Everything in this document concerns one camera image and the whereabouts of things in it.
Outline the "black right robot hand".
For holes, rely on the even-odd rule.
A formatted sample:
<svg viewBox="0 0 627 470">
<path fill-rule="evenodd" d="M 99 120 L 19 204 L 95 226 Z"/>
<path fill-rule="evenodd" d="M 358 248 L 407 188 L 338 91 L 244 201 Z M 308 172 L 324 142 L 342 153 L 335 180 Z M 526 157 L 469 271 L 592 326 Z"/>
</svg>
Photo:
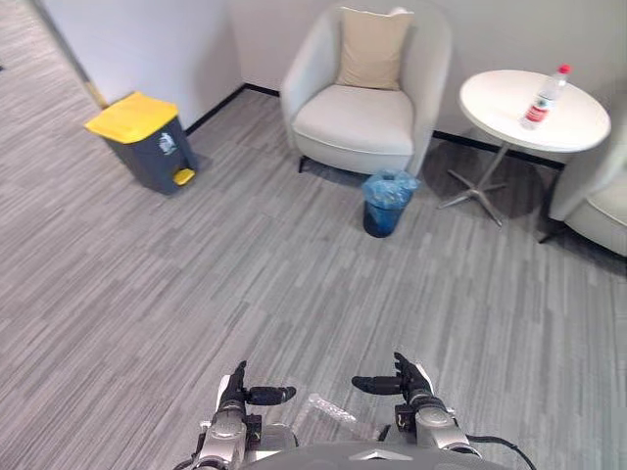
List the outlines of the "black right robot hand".
<svg viewBox="0 0 627 470">
<path fill-rule="evenodd" d="M 400 352 L 394 352 L 394 359 L 394 376 L 354 376 L 352 385 L 371 395 L 402 395 L 407 404 L 416 397 L 435 396 L 432 381 L 420 363 L 410 362 Z"/>
</svg>

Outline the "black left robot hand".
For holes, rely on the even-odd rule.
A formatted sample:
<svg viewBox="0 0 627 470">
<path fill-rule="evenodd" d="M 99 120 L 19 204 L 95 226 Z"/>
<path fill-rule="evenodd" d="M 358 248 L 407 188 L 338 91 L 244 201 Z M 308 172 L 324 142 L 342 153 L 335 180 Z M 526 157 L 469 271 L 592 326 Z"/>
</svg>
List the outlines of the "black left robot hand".
<svg viewBox="0 0 627 470">
<path fill-rule="evenodd" d="M 247 404 L 257 406 L 274 406 L 283 404 L 297 395 L 295 387 L 253 387 L 244 386 L 247 361 L 241 361 L 229 375 L 226 386 L 217 402 L 217 410 L 234 406 L 242 411 Z"/>
</svg>

